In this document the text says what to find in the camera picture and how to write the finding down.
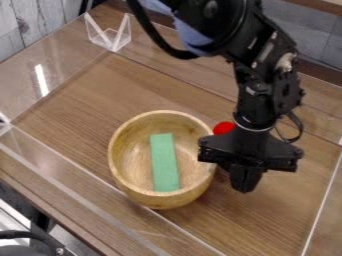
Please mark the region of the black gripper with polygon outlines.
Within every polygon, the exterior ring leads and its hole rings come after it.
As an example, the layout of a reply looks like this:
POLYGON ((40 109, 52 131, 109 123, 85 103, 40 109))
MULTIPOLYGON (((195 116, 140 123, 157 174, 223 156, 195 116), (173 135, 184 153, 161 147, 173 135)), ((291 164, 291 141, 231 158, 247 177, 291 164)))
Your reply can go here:
POLYGON ((255 190, 268 170, 295 172, 303 157, 303 150, 268 131, 251 132, 240 127, 201 137, 197 146, 197 160, 218 164, 230 173, 232 188, 247 192, 255 190))

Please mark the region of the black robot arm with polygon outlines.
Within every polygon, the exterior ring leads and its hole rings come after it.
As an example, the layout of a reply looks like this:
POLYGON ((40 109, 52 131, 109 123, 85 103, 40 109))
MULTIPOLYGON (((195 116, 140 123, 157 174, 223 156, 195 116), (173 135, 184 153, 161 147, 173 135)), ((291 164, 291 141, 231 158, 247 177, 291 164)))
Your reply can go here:
POLYGON ((155 44, 177 59, 220 56, 234 66, 234 128, 199 139, 197 160, 218 164, 230 174, 232 188, 248 193, 267 171, 294 172, 303 157, 294 145, 299 138, 283 137, 276 129, 282 118, 303 126, 294 113, 304 97, 296 43, 264 15, 262 0, 159 1, 171 11, 183 50, 159 34, 140 1, 127 0, 155 44))

